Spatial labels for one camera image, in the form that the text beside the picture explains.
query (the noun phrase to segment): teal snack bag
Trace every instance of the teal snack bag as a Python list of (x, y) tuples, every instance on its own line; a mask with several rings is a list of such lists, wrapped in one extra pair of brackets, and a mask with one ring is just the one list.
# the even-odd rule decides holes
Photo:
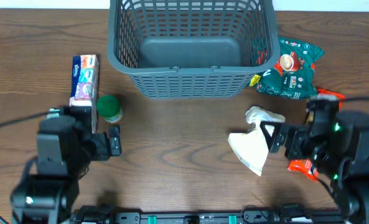
[(324, 51), (312, 44), (285, 37), (279, 38), (281, 56), (272, 69), (259, 73), (256, 91), (291, 99), (310, 98), (317, 94), (312, 85), (315, 61)]

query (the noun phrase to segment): snack bag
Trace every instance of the snack bag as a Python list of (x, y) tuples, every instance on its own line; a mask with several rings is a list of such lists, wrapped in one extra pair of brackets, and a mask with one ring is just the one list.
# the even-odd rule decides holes
[(292, 99), (309, 98), (317, 94), (312, 85), (315, 61), (324, 51), (312, 44), (279, 38), (281, 56), (272, 69), (259, 73), (256, 91)]
[(303, 173), (306, 177), (316, 181), (319, 177), (317, 168), (313, 166), (313, 163), (308, 159), (295, 159), (291, 160), (288, 165), (289, 171), (298, 171)]

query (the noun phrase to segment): red snack packet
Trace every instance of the red snack packet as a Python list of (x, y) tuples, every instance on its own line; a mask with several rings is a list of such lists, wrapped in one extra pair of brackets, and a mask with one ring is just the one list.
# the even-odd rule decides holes
[(288, 170), (301, 172), (306, 177), (314, 181), (316, 181), (319, 176), (317, 168), (315, 168), (313, 166), (313, 163), (308, 159), (295, 159), (290, 161), (288, 165)]

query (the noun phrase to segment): small green bottle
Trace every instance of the small green bottle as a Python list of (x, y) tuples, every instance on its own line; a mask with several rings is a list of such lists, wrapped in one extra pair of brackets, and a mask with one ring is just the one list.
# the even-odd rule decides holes
[(111, 95), (102, 96), (97, 100), (97, 111), (109, 123), (118, 122), (123, 115), (121, 104)]

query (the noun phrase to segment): basket rim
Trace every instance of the basket rim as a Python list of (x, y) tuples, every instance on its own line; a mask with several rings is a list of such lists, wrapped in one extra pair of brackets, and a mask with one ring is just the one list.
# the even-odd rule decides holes
[(179, 67), (159, 67), (159, 68), (130, 68), (123, 65), (117, 58), (114, 47), (115, 47), (115, 29), (116, 29), (116, 1), (120, 0), (110, 0), (110, 13), (108, 16), (108, 42), (107, 42), (107, 58), (113, 68), (117, 69), (119, 72), (128, 75), (150, 75), (150, 74), (210, 74), (210, 73), (259, 73), (265, 72), (274, 67), (275, 63), (278, 61), (280, 56), (279, 40), (278, 40), (278, 28), (276, 15), (274, 12), (273, 1), (265, 0), (266, 10), (268, 13), (268, 27), (270, 30), (271, 39), (271, 51), (272, 54), (270, 58), (262, 65), (256, 67), (210, 67), (210, 68), (179, 68)]

